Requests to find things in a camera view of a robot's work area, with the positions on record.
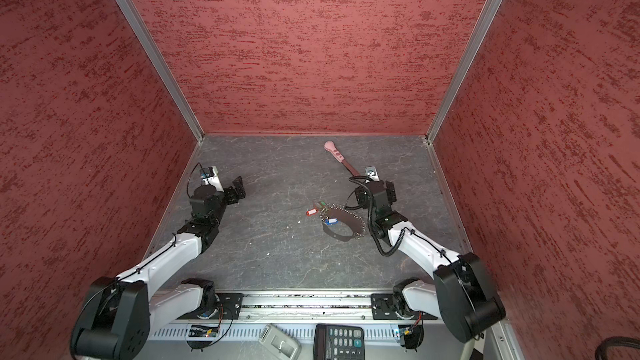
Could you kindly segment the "black calculator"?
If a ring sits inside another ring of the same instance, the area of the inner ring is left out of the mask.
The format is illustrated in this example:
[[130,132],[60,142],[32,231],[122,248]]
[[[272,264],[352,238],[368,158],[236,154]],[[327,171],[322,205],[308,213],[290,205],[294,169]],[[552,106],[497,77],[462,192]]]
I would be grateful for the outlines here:
[[355,326],[317,324],[313,360],[365,360],[364,330]]

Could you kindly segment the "pink handled knife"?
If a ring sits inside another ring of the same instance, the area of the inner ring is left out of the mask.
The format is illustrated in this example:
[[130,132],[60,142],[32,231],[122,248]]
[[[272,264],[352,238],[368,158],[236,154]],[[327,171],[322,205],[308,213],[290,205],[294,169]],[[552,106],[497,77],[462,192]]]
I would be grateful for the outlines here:
[[360,172],[358,170],[356,170],[356,168],[354,168],[347,160],[346,158],[341,154],[341,152],[337,149],[337,147],[335,146],[335,143],[333,141],[327,141],[324,145],[323,145],[324,149],[326,151],[328,151],[329,153],[331,153],[331,155],[333,155],[333,157],[339,162],[341,163],[341,165],[343,165],[346,170],[348,170],[350,172],[350,174],[354,177],[360,176]]

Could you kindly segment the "aluminium front rail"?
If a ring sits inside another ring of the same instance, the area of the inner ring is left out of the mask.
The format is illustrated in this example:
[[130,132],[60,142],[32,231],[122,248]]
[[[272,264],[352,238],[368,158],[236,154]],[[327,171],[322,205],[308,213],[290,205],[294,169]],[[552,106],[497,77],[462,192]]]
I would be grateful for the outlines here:
[[[103,322],[115,325],[142,325],[156,331],[199,307],[203,297],[213,294],[210,287],[184,284],[173,291],[156,294],[150,300],[145,294],[125,294],[112,298],[98,314]],[[363,319],[373,319],[371,295],[373,293],[243,293],[243,304],[238,319],[258,318],[261,312],[272,318],[350,318],[359,313]]]

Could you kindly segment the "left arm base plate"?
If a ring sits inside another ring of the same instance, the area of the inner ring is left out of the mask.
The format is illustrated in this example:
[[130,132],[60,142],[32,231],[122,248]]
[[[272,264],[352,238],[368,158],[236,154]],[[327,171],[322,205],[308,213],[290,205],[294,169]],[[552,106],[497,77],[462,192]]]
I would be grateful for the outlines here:
[[188,318],[198,320],[238,319],[243,304],[242,293],[213,293],[203,297],[203,301]]

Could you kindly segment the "right aluminium corner post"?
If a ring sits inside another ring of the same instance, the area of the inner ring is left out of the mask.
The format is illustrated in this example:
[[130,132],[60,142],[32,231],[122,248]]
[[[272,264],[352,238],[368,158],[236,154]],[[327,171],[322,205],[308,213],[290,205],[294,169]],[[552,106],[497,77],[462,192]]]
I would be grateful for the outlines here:
[[503,0],[485,1],[481,13],[473,27],[468,43],[465,46],[463,55],[461,56],[443,100],[441,101],[438,111],[436,112],[426,134],[426,140],[429,145],[434,144],[436,136],[438,135],[441,126],[443,126],[443,122],[451,106],[453,106],[453,102],[458,95],[458,91],[460,90],[468,71],[473,65],[473,61],[485,40],[488,30],[490,29],[502,2]]

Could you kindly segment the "grey plastic device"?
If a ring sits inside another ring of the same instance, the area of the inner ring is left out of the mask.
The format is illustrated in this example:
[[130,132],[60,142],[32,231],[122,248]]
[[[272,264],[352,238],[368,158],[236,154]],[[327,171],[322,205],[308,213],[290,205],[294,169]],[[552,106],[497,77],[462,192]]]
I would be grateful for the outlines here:
[[302,351],[302,345],[295,338],[273,324],[264,327],[258,341],[279,360],[297,360]]

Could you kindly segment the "left aluminium corner post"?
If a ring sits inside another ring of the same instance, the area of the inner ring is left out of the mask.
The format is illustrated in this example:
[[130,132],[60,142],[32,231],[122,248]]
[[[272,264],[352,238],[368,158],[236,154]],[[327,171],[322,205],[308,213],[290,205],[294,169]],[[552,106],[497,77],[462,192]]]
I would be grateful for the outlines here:
[[143,17],[137,10],[133,0],[115,1],[148,56],[148,59],[153,65],[155,71],[163,82],[163,85],[168,90],[171,98],[178,107],[184,121],[189,126],[193,136],[195,136],[198,143],[201,143],[206,134],[189,105],[188,100],[184,96],[183,90],[181,90],[176,78],[173,76],[173,73],[164,59],[158,45],[155,43],[145,21],[143,21]]

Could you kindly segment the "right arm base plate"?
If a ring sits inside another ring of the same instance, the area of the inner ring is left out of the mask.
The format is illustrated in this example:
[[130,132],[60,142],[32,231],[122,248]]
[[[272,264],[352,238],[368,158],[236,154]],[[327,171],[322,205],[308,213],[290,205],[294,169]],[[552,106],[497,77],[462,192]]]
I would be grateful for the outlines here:
[[422,315],[427,321],[440,319],[438,300],[434,293],[374,293],[371,295],[374,320],[417,321]]

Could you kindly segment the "aluminium corner post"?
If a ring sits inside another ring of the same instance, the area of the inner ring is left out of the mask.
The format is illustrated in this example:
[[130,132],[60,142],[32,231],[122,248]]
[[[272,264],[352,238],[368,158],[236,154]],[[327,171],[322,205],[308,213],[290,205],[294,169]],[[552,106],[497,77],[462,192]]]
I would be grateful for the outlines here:
[[485,40],[488,30],[490,29],[502,2],[503,0],[485,1],[481,13],[473,27],[468,43],[465,46],[463,55],[461,56],[443,100],[441,101],[438,111],[436,112],[426,134],[426,140],[429,145],[434,144],[436,136],[438,135],[441,126],[443,126],[443,122],[451,106],[453,106],[453,102],[458,95],[458,91],[460,90],[468,71],[473,65],[473,61]]
[[153,65],[155,71],[163,82],[163,85],[168,90],[171,98],[178,107],[184,121],[189,126],[193,136],[195,136],[198,143],[201,143],[206,134],[189,105],[188,100],[184,96],[183,90],[181,90],[176,78],[173,76],[173,73],[164,59],[158,45],[155,43],[145,21],[143,21],[143,17],[137,10],[133,0],[115,1],[148,56],[148,59]]

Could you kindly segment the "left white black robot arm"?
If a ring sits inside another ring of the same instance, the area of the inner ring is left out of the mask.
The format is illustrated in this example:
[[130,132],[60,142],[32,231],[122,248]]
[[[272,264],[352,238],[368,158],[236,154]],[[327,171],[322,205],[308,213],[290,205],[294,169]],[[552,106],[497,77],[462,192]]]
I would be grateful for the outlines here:
[[225,188],[216,169],[208,168],[201,180],[188,193],[191,218],[168,243],[116,277],[91,284],[71,333],[72,358],[134,359],[150,336],[185,314],[223,320],[226,310],[212,281],[188,278],[171,291],[162,290],[211,247],[226,208],[246,197],[242,178]]

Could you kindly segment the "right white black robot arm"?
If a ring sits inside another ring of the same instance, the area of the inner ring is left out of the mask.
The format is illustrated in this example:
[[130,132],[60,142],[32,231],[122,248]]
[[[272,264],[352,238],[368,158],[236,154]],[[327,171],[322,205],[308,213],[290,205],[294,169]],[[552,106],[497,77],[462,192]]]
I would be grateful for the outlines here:
[[400,290],[400,303],[411,312],[443,320],[448,331],[467,343],[506,318],[506,308],[489,272],[475,253],[461,254],[420,232],[393,210],[395,198],[388,183],[365,176],[349,179],[361,193],[366,228],[385,258],[404,253],[425,271],[433,284],[416,280]]

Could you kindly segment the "red key tag key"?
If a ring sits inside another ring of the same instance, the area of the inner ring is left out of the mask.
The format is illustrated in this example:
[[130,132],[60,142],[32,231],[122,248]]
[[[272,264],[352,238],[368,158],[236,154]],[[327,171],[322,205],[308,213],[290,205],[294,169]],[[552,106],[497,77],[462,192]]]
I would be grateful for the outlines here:
[[317,216],[321,213],[323,207],[320,203],[315,203],[309,210],[306,211],[308,217]]

